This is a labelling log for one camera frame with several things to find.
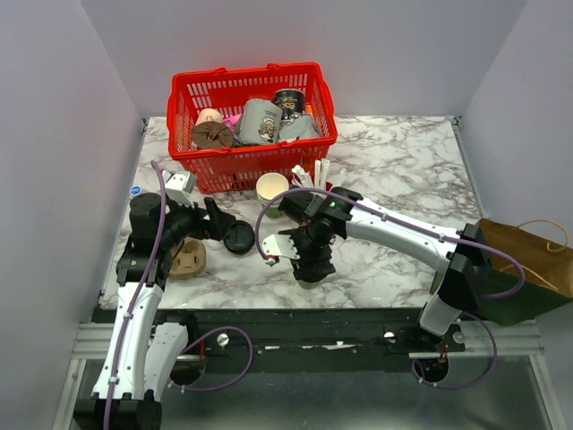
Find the black plastic cup lid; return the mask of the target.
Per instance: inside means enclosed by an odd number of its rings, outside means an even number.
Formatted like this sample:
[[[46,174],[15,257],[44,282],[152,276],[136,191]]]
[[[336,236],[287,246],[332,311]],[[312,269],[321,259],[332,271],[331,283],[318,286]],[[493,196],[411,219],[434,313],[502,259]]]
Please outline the black plastic cup lid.
[[[247,254],[255,243],[253,227],[246,221],[237,220],[228,229],[223,244],[232,254]]]

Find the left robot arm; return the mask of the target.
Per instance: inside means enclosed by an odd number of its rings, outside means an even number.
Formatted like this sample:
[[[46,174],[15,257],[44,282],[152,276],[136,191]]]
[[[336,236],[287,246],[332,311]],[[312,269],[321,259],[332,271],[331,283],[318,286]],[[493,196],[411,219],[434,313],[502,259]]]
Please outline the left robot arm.
[[[186,238],[222,240],[235,216],[209,197],[205,205],[143,193],[129,205],[132,232],[116,265],[117,308],[111,340],[91,395],[77,400],[81,429],[158,429],[160,403],[177,356],[192,352],[199,333],[188,322],[156,323],[173,264]]]

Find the green paper coffee cup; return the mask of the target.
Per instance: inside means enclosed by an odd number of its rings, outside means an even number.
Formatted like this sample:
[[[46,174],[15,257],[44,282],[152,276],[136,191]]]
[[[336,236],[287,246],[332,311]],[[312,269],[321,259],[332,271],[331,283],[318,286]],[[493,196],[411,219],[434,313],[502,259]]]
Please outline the green paper coffee cup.
[[[297,281],[298,285],[301,288],[304,289],[314,289],[317,288],[320,284],[321,284],[321,279],[319,280],[314,280],[314,281],[308,281],[308,280],[303,280],[303,279],[299,279]]]

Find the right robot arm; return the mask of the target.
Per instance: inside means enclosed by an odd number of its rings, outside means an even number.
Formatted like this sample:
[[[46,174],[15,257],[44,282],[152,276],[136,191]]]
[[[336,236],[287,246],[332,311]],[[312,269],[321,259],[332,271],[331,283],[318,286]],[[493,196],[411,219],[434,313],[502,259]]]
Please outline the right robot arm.
[[[273,261],[288,258],[299,282],[316,284],[335,272],[330,245],[337,237],[384,245],[434,269],[438,287],[411,331],[419,349],[435,349],[462,313],[476,311],[480,284],[491,268],[491,251],[478,227],[432,225],[344,187],[326,193],[293,187],[278,208],[298,226],[278,232],[278,246],[269,255]]]

